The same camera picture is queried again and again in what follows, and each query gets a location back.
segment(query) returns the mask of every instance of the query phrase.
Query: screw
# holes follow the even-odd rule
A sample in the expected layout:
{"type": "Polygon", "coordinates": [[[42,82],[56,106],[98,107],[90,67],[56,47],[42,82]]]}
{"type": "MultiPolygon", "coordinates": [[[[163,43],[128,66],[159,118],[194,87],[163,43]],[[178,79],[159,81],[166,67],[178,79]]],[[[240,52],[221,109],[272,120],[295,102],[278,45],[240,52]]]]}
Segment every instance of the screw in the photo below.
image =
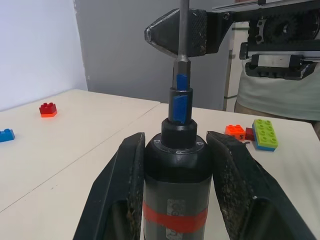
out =
{"type": "Polygon", "coordinates": [[[258,36],[255,36],[255,39],[257,42],[261,42],[262,41],[262,36],[258,35],[258,36]]]}
{"type": "Polygon", "coordinates": [[[229,20],[229,18],[230,18],[230,13],[229,13],[229,12],[226,12],[226,13],[224,14],[224,16],[223,16],[223,19],[224,19],[224,20],[229,20]]]}

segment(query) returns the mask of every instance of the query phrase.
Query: gray wall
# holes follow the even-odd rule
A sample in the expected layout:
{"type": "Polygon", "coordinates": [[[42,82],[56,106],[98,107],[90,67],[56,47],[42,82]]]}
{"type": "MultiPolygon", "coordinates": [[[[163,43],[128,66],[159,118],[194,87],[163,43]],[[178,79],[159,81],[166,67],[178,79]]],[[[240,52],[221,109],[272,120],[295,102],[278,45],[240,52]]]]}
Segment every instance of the gray wall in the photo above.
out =
{"type": "MultiPolygon", "coordinates": [[[[214,5],[190,2],[207,11],[214,5]]],[[[75,0],[89,91],[167,103],[174,59],[147,44],[144,30],[178,7],[179,0],[75,0]]],[[[226,38],[218,54],[191,58],[195,107],[222,109],[228,55],[226,38]]]]}

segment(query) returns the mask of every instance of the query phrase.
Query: black gear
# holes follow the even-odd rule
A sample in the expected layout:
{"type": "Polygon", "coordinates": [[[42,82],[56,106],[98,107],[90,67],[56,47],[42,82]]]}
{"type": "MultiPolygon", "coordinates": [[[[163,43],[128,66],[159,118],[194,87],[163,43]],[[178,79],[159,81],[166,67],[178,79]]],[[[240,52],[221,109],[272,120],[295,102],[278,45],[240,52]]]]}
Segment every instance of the black gear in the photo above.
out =
{"type": "Polygon", "coordinates": [[[256,43],[256,36],[259,35],[259,28],[257,27],[258,20],[250,20],[249,21],[249,29],[248,29],[248,42],[256,43]]]}
{"type": "Polygon", "coordinates": [[[264,35],[268,42],[285,44],[294,39],[298,33],[298,20],[293,15],[268,19],[265,23],[264,35]]]}

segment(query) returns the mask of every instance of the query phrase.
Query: red lego brick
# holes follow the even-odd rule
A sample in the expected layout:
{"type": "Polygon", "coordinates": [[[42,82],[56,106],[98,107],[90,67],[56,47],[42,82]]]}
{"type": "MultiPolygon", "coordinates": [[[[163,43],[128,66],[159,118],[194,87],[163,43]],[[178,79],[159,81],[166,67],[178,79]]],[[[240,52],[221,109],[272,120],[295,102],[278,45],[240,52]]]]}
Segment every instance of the red lego brick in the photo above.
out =
{"type": "Polygon", "coordinates": [[[228,125],[225,127],[225,134],[238,139],[239,141],[245,140],[246,132],[240,125],[228,125]]]}
{"type": "Polygon", "coordinates": [[[42,118],[51,118],[58,113],[56,105],[52,102],[49,104],[45,102],[39,107],[39,110],[42,118]]]}
{"type": "Polygon", "coordinates": [[[252,128],[247,127],[245,129],[245,140],[250,140],[250,141],[255,140],[254,130],[252,128]]]}

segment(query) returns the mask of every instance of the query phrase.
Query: person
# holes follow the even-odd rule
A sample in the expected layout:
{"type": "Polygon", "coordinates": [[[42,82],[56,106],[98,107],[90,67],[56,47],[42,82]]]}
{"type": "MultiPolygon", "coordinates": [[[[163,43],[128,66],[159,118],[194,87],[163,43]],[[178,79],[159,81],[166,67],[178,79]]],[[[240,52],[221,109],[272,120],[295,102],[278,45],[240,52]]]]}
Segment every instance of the person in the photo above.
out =
{"type": "Polygon", "coordinates": [[[236,113],[305,121],[320,139],[320,64],[302,80],[251,77],[242,65],[236,113]]]}

